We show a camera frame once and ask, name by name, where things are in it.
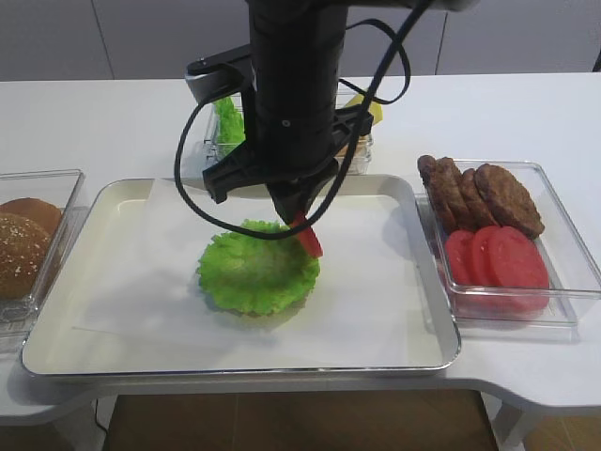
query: wooden floor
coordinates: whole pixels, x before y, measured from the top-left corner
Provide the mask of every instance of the wooden floor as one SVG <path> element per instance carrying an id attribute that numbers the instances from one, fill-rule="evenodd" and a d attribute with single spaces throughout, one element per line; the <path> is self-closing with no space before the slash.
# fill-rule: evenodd
<path id="1" fill-rule="evenodd" d="M 553 418 L 529 451 L 601 450 L 601 416 Z M 68 451 L 52 426 L 0 428 L 0 450 Z M 495 451 L 470 391 L 119 397 L 108 451 Z"/>

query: tomato slice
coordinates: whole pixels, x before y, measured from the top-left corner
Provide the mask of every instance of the tomato slice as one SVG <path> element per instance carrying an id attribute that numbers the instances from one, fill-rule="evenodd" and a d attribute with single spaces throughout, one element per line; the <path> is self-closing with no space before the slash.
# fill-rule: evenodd
<path id="1" fill-rule="evenodd" d="M 298 226 L 306 221 L 304 213 L 299 211 L 294 218 L 294 221 L 290 225 L 290 227 Z M 317 239 L 316 233 L 313 231 L 311 227 L 305 228 L 302 232 L 299 232 L 295 235 L 297 240 L 300 241 L 302 247 L 307 254 L 309 254 L 313 258 L 323 257 L 323 250 L 321 249 L 321 244 L 319 244 L 319 240 Z"/>
<path id="2" fill-rule="evenodd" d="M 490 270 L 488 240 L 499 229 L 500 227 L 497 225 L 490 225 L 481 228 L 473 236 L 468 253 L 468 270 L 474 285 L 482 285 L 483 287 L 497 285 Z"/>
<path id="3" fill-rule="evenodd" d="M 451 273 L 457 284 L 472 285 L 473 281 L 466 265 L 468 249 L 470 248 L 473 233 L 467 230 L 456 230 L 444 243 L 444 249 L 449 258 Z"/>
<path id="4" fill-rule="evenodd" d="M 548 272 L 538 249 L 519 230 L 507 226 L 488 240 L 494 281 L 502 287 L 548 288 Z"/>

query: white countertop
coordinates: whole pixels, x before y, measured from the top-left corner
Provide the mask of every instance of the white countertop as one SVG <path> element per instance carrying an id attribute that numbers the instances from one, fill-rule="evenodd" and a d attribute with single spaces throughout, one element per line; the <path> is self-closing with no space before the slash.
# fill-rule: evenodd
<path id="1" fill-rule="evenodd" d="M 366 85 L 366 79 L 356 80 Z M 400 89 L 385 81 L 382 97 Z M 93 200 L 105 184 L 129 178 L 171 177 L 173 156 L 193 97 L 183 81 L 0 83 L 0 172 L 77 167 Z M 415 77 L 407 96 L 384 110 L 374 129 L 370 173 L 393 174 L 420 185 L 416 159 L 424 153 L 466 159 L 540 163 L 596 261 L 601 261 L 599 117 L 601 75 L 527 74 Z M 202 140 L 207 112 L 188 142 Z M 184 158 L 198 174 L 202 159 Z M 208 391 L 468 387 L 502 396 L 518 407 L 580 413 L 601 407 L 601 309 L 578 327 L 577 344 L 465 338 L 457 361 L 436 377 L 366 381 L 348 377 L 296 386 L 208 381 Z M 108 385 L 56 384 L 0 361 L 0 422 L 50 419 L 86 399 L 122 393 L 185 393 L 189 384 L 130 381 Z"/>

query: green lettuce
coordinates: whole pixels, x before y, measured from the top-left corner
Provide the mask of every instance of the green lettuce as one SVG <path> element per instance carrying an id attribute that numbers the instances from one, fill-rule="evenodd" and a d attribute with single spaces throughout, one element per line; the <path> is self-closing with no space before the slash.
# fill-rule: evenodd
<path id="1" fill-rule="evenodd" d="M 285 225 L 244 221 L 252 230 L 279 232 Z M 294 238 L 265 241 L 239 233 L 213 237 L 199 260 L 199 285 L 217 306 L 243 314 L 270 315 L 301 301 L 313 289 L 319 260 Z"/>
<path id="2" fill-rule="evenodd" d="M 244 135 L 244 118 L 236 109 L 231 97 L 215 101 L 216 114 L 219 117 L 219 134 L 217 144 L 237 145 L 246 139 Z M 235 146 L 228 146 L 231 151 Z"/>

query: plastic container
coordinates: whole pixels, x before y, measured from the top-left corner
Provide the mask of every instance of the plastic container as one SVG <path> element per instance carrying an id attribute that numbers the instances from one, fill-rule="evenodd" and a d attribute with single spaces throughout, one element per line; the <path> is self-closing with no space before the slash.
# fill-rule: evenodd
<path id="1" fill-rule="evenodd" d="M 550 279 L 549 289 L 474 287 L 456 283 L 444 252 L 447 236 L 437 220 L 434 227 L 436 253 L 455 316 L 459 319 L 576 326 L 601 299 L 601 273 L 542 167 L 535 163 L 466 160 L 455 160 L 455 163 L 462 172 L 482 163 L 497 164 L 509 170 L 528 189 L 545 225 L 545 231 L 534 242 Z"/>
<path id="2" fill-rule="evenodd" d="M 353 97 L 355 92 L 350 90 L 341 90 L 338 92 L 336 98 L 336 107 L 342 108 L 345 106 Z M 241 112 L 241 98 L 239 95 L 232 96 L 232 100 L 236 108 Z M 221 158 L 227 155 L 229 152 L 234 150 L 239 143 L 218 143 L 219 136 L 219 116 L 215 112 L 215 106 L 211 105 L 210 117 L 208 119 L 207 132 L 205 135 L 205 154 L 207 155 L 207 167 L 217 163 Z M 365 174 L 367 167 L 372 161 L 372 146 L 374 145 L 374 139 L 372 134 L 362 136 L 355 150 L 355 156 L 348 169 L 348 174 Z M 343 149 L 337 156 L 336 160 L 338 163 L 342 163 L 345 155 Z"/>
<path id="3" fill-rule="evenodd" d="M 31 291 L 20 299 L 0 299 L 0 351 L 12 347 L 7 337 L 18 338 L 29 331 L 67 257 L 87 213 L 81 196 L 84 178 L 79 170 L 0 175 L 0 204 L 34 197 L 57 206 L 63 213 Z"/>

